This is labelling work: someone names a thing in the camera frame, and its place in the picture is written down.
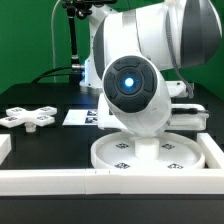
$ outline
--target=black table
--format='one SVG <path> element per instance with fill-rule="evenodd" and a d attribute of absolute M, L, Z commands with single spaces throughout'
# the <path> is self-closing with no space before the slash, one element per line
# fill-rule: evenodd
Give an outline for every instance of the black table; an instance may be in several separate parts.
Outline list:
<path fill-rule="evenodd" d="M 200 85 L 195 98 L 174 103 L 198 103 L 210 110 L 207 130 L 224 146 L 224 103 Z M 69 84 L 18 84 L 0 95 L 0 117 L 5 110 L 23 107 L 35 110 L 53 106 L 56 122 L 26 133 L 23 125 L 0 134 L 10 134 L 12 151 L 0 166 L 8 169 L 91 168 L 90 147 L 98 138 L 116 130 L 96 126 L 62 126 L 69 109 L 95 109 L 98 97 L 81 93 Z M 195 132 L 181 132 L 195 139 Z M 0 197 L 0 223 L 222 223 L 223 195 L 59 195 Z"/>

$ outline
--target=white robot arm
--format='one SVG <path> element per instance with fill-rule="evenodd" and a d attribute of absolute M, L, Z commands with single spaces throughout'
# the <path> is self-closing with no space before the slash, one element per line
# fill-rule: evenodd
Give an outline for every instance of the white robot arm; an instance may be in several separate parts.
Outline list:
<path fill-rule="evenodd" d="M 221 44 L 220 20 L 210 1 L 170 2 L 175 4 L 109 16 L 94 40 L 95 66 L 106 102 L 138 136 L 157 136 L 170 124 L 172 105 L 159 71 L 204 64 Z"/>

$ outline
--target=green screen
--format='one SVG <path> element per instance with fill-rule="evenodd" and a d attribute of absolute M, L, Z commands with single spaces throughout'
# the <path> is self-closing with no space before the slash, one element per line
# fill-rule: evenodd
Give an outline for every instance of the green screen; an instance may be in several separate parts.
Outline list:
<path fill-rule="evenodd" d="M 18 83 L 28 83 L 53 68 L 51 15 L 57 0 L 8 1 L 0 7 L 0 93 Z M 158 0 L 118 0 L 112 7 L 126 11 Z M 224 20 L 224 1 L 212 0 L 221 22 Z M 66 11 L 61 3 L 55 14 L 56 66 L 70 65 L 70 36 Z M 77 20 L 77 45 L 82 62 L 89 54 L 88 19 Z M 224 46 L 203 66 L 181 69 L 184 77 L 200 83 L 224 100 Z M 166 80 L 177 79 L 172 70 L 163 72 Z"/>

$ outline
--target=white cross-shaped object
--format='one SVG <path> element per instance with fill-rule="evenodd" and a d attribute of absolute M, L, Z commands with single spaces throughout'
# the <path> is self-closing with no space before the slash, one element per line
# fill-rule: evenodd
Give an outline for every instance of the white cross-shaped object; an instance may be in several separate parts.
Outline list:
<path fill-rule="evenodd" d="M 20 107 L 15 107 L 6 110 L 8 117 L 0 119 L 0 125 L 12 128 L 20 124 L 25 123 L 27 132 L 35 132 L 36 125 L 45 126 L 55 122 L 55 119 L 51 117 L 57 113 L 57 109 L 54 107 L 43 107 L 34 111 L 27 111 Z"/>

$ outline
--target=black cable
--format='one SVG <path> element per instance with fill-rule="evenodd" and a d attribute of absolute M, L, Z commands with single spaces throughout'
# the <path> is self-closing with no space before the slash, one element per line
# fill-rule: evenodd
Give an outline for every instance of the black cable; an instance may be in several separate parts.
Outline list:
<path fill-rule="evenodd" d="M 67 74 L 49 74 L 49 75 L 45 75 L 45 76 L 36 78 L 36 82 L 32 82 L 32 83 L 38 83 L 41 79 L 48 78 L 48 77 L 72 76 L 72 75 L 80 75 L 80 72 L 71 72 L 71 73 L 67 73 Z"/>
<path fill-rule="evenodd" d="M 53 72 L 62 71 L 62 70 L 66 70 L 66 69 L 72 69 L 72 67 L 71 66 L 64 66 L 64 67 L 51 69 L 49 71 L 44 72 L 43 74 L 41 74 L 37 78 L 35 78 L 31 83 L 37 83 L 40 79 L 42 79 L 43 77 L 46 77 L 47 75 L 49 75 Z"/>
<path fill-rule="evenodd" d="M 194 97 L 194 91 L 193 91 L 191 85 L 183 78 L 183 76 L 181 75 L 181 73 L 178 69 L 178 66 L 177 66 L 177 61 L 176 61 L 176 57 L 175 57 L 175 54 L 174 54 L 173 38 L 172 38 L 172 33 L 171 33 L 169 12 L 167 12 L 167 15 L 166 15 L 166 37 L 167 37 L 167 43 L 168 43 L 168 48 L 169 48 L 169 52 L 170 52 L 170 58 L 171 58 L 171 62 L 172 62 L 174 71 L 175 71 L 176 75 L 179 77 L 179 79 L 181 81 L 183 81 L 183 83 L 186 85 L 187 91 L 188 91 L 188 94 L 189 94 L 189 98 L 193 98 Z"/>
<path fill-rule="evenodd" d="M 194 114 L 199 114 L 199 113 L 211 115 L 208 110 L 198 110 L 197 108 L 173 108 L 172 109 L 173 115 L 174 114 L 176 114 L 176 115 L 181 115 L 181 114 L 194 115 Z"/>
<path fill-rule="evenodd" d="M 131 9 L 131 6 L 130 6 L 129 0 L 127 0 L 127 4 L 128 4 L 128 9 L 130 10 Z"/>

